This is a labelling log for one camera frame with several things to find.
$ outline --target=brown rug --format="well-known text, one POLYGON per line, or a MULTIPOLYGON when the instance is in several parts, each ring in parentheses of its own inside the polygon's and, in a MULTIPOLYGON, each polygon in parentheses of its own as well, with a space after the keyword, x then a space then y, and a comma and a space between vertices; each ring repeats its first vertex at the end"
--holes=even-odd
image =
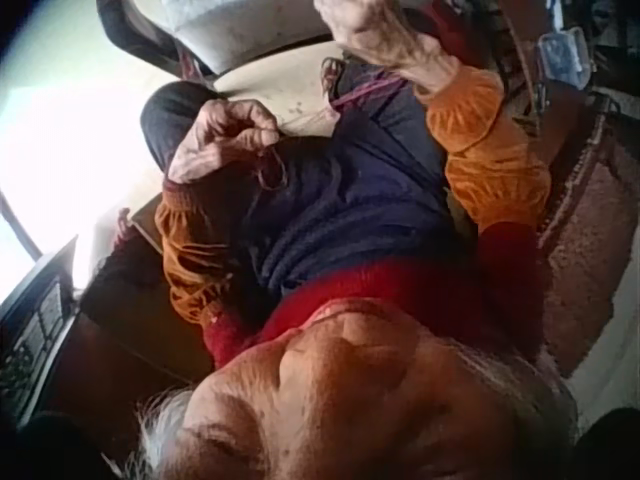
POLYGON ((596 122, 582 145, 577 155, 565 151, 565 165, 555 168, 563 178, 554 178, 539 240, 549 282, 545 334, 565 377, 613 315, 612 299, 630 261, 640 199, 640 163, 607 133, 606 124, 596 122))

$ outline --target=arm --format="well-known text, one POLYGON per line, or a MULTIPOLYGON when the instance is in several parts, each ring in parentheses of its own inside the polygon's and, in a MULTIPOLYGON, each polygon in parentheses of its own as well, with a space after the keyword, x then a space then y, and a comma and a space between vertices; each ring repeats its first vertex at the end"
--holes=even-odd
POLYGON ((203 327, 216 363, 240 349, 250 329, 237 313, 242 281, 229 248, 232 198, 238 169, 278 139, 275 118, 258 102, 207 102, 178 147, 156 212, 171 303, 203 327))
POLYGON ((417 86, 416 96, 428 107, 429 129, 449 152, 451 190, 478 224, 479 280, 495 320, 534 358, 543 341, 535 227, 549 172, 527 135, 502 112, 497 75, 463 66, 436 93, 417 86))
POLYGON ((394 0, 315 0, 336 41, 415 84, 427 126, 449 153, 446 176, 478 224, 477 263, 487 300, 527 356, 542 339, 535 226, 550 176, 526 134, 501 110, 493 73, 461 66, 407 26, 394 0))

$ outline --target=eye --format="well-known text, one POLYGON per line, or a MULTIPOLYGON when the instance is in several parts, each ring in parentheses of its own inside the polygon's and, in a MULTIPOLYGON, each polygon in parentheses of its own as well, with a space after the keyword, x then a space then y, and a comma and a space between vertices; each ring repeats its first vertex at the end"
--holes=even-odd
POLYGON ((223 425, 205 425, 195 430, 194 433, 206 445, 214 447, 229 457, 245 462, 249 462, 252 458, 247 447, 238 442, 237 436, 223 425))

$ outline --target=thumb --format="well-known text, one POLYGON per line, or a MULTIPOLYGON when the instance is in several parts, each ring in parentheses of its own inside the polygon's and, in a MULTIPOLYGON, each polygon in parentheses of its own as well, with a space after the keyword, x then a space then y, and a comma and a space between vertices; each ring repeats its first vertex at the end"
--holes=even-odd
POLYGON ((280 134, 276 130, 264 130, 248 128, 231 140, 233 146, 239 150, 259 152, 280 140, 280 134))

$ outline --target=bright window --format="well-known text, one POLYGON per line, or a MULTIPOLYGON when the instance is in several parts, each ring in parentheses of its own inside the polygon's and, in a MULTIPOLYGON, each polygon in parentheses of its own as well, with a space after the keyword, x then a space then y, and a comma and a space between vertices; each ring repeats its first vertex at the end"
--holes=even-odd
POLYGON ((29 273, 34 263, 11 226, 0 216, 0 303, 29 273))

